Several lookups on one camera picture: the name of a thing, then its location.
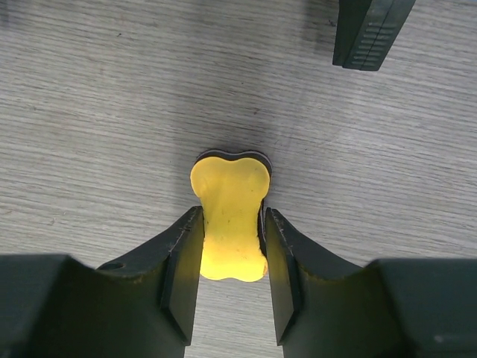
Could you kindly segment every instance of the gray wooden surface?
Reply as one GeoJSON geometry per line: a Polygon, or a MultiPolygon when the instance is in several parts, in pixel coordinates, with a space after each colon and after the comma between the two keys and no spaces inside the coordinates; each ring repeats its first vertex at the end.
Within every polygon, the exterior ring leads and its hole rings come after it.
{"type": "MultiPolygon", "coordinates": [[[[258,149],[268,204],[355,263],[477,255],[477,2],[417,0],[377,73],[335,0],[0,0],[0,252],[97,266],[258,149]]],[[[201,281],[188,357],[280,357],[266,279],[201,281]]]]}

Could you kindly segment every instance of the yellow sponge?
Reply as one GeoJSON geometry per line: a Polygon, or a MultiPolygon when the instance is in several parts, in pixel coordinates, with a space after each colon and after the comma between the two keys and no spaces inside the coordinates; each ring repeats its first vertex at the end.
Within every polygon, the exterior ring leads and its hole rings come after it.
{"type": "Polygon", "coordinates": [[[260,280],[267,259],[260,251],[258,217],[270,174],[260,161],[206,157],[191,172],[203,207],[205,240],[200,273],[211,280],[260,280]]]}

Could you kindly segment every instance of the black object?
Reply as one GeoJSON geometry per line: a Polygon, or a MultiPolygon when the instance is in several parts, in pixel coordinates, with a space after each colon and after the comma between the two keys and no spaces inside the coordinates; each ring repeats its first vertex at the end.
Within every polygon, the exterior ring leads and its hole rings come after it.
{"type": "Polygon", "coordinates": [[[193,207],[97,270],[65,255],[0,256],[0,357],[182,358],[202,245],[193,207]]]}
{"type": "Polygon", "coordinates": [[[333,65],[378,71],[415,0],[339,0],[333,65]]]}
{"type": "Polygon", "coordinates": [[[477,357],[477,260],[359,268],[265,217],[277,342],[285,358],[477,357]]]}

